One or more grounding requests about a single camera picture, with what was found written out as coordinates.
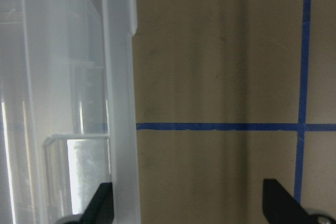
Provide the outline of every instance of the plastic container wall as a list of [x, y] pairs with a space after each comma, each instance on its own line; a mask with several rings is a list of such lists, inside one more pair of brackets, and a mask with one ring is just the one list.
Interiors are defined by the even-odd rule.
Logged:
[[[125, 113], [133, 118], [128, 120], [128, 132], [135, 131], [134, 109], [129, 109], [134, 106], [129, 78], [132, 66], [129, 54], [120, 54], [123, 58], [114, 66], [126, 70], [127, 83], [109, 79], [112, 74], [108, 73], [113, 71], [109, 64], [115, 55], [105, 50], [104, 37], [118, 31], [103, 29], [110, 19], [103, 17], [108, 2], [0, 0], [3, 223], [55, 223], [66, 215], [83, 213], [98, 185], [111, 181], [111, 171], [115, 190], [123, 188], [122, 178], [132, 176], [135, 196], [127, 198], [135, 202], [137, 210], [130, 215], [139, 213], [135, 134], [123, 136], [125, 128], [120, 132], [115, 126], [118, 113]], [[125, 24], [130, 22], [127, 15], [120, 18]], [[124, 69], [118, 67], [122, 61]], [[120, 92], [130, 96], [127, 107], [113, 105], [120, 97], [111, 94], [107, 83], [120, 85]], [[108, 103], [116, 108], [112, 116], [108, 115]], [[118, 136], [118, 141], [126, 137], [131, 144], [123, 151], [134, 156], [124, 167], [132, 168], [128, 170], [131, 175], [122, 177], [118, 175], [121, 170], [111, 168], [111, 160], [114, 166], [122, 165], [116, 161], [119, 150], [110, 148], [118, 146], [111, 136]]]
[[141, 223], [136, 146], [132, 36], [135, 0], [103, 0], [104, 45], [116, 223]]

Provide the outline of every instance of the tan wall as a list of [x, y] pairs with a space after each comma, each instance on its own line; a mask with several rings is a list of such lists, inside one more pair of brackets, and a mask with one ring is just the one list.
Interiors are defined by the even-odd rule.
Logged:
[[[297, 122], [302, 0], [137, 1], [138, 123]], [[336, 121], [332, 3], [313, 0], [310, 123]], [[302, 196], [305, 205], [330, 213], [336, 197], [326, 203], [326, 188], [310, 190], [328, 179], [333, 136], [307, 134]], [[262, 179], [277, 178], [293, 191], [296, 138], [296, 132], [138, 131], [142, 223], [266, 223]]]

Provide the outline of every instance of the blue painter's tape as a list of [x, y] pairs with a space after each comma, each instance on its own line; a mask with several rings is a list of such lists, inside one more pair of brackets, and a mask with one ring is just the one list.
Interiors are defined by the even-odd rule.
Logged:
[[298, 142], [295, 162], [295, 182], [294, 182], [294, 199], [300, 203], [302, 191], [302, 176], [303, 176], [303, 155], [304, 155], [304, 139], [305, 130], [298, 131]]
[[336, 124], [306, 124], [306, 131], [336, 131]]
[[303, 0], [298, 142], [296, 151], [295, 184], [294, 184], [294, 197], [297, 200], [297, 202], [301, 201], [303, 156], [305, 151], [304, 139], [305, 139], [306, 114], [307, 114], [310, 7], [311, 7], [311, 0]]
[[138, 123], [137, 130], [155, 131], [297, 131], [296, 123]]

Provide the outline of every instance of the clear plastic container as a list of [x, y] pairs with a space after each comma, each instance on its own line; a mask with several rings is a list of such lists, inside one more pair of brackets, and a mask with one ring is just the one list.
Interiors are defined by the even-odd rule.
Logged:
[[[115, 222], [140, 222], [132, 4], [0, 0], [2, 223], [52, 224], [81, 214], [98, 185], [110, 181]], [[127, 8], [114, 15], [120, 6]], [[124, 44], [113, 44], [116, 38]], [[115, 78], [118, 71], [127, 79]]]

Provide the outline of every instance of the cardboard surface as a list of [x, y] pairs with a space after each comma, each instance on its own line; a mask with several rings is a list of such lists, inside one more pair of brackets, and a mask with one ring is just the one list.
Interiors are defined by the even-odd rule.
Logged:
[[[302, 1], [138, 0], [137, 122], [297, 123]], [[308, 123], [336, 122], [335, 12], [334, 0], [312, 0]], [[315, 207], [318, 193], [333, 190], [325, 157], [335, 133], [320, 134], [321, 144], [312, 134], [302, 201]], [[296, 140], [296, 132], [138, 131], [143, 223], [266, 223], [262, 179], [293, 191]], [[328, 196], [321, 206], [335, 204]]]
[[307, 122], [336, 123], [336, 5], [312, 0]]
[[138, 0], [137, 122], [297, 120], [302, 0]]
[[294, 132], [138, 131], [142, 223], [266, 223], [264, 178], [293, 191]]

